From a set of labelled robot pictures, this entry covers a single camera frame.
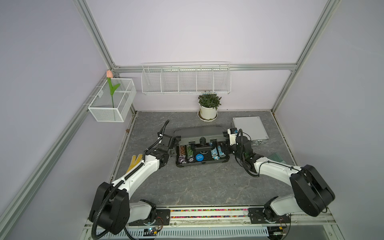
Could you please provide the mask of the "silver aluminium poker case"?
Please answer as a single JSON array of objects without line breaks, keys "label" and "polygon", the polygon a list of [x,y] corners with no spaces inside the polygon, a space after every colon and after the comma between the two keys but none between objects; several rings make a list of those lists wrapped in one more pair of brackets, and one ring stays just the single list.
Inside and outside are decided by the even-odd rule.
[{"label": "silver aluminium poker case", "polygon": [[266,144],[270,139],[260,117],[236,117],[233,118],[233,127],[242,129],[251,140],[252,146]]}]

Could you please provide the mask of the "black plastic poker case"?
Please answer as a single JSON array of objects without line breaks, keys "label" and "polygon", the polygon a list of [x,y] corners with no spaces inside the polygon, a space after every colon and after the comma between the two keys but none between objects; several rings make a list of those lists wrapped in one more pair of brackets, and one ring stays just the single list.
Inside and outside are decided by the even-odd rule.
[{"label": "black plastic poker case", "polygon": [[[226,163],[230,159],[230,142],[227,130],[221,126],[184,128],[174,131],[177,138],[176,166],[179,168],[204,164]],[[211,150],[216,148],[220,159],[213,160]],[[204,160],[198,162],[197,154],[203,154]]]}]

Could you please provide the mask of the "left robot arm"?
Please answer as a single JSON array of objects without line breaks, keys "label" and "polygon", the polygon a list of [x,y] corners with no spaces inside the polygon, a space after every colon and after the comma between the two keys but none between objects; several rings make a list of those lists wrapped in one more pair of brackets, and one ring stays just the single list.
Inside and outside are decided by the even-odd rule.
[{"label": "left robot arm", "polygon": [[93,223],[92,239],[98,240],[107,233],[126,231],[126,225],[136,221],[154,224],[157,218],[156,205],[130,199],[138,187],[154,172],[164,167],[170,158],[176,138],[165,134],[145,150],[143,159],[112,183],[103,182],[97,188],[89,220]]}]

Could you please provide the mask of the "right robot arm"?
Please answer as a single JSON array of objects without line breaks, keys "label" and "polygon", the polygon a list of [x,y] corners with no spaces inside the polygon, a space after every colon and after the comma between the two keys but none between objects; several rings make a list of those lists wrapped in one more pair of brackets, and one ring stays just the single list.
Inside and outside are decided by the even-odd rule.
[{"label": "right robot arm", "polygon": [[236,161],[248,175],[254,178],[265,175],[292,188],[292,194],[274,197],[264,204],[262,215],[266,222],[275,223],[282,216],[301,212],[317,217],[326,213],[336,199],[314,166],[292,166],[257,155],[243,132],[229,134],[229,143]]}]

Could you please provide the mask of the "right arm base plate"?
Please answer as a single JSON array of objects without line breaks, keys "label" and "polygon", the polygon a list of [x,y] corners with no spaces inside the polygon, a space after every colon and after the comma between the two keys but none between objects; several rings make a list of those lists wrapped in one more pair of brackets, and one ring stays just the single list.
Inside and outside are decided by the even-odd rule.
[{"label": "right arm base plate", "polygon": [[291,218],[289,215],[278,216],[269,208],[248,208],[248,217],[252,224],[289,224]]}]

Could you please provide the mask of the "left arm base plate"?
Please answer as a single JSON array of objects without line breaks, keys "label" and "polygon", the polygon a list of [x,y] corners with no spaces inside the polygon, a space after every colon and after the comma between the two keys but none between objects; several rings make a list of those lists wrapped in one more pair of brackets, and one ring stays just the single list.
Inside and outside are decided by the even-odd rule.
[{"label": "left arm base plate", "polygon": [[171,220],[170,209],[157,209],[155,216],[146,220],[136,220],[129,226],[168,226]]}]

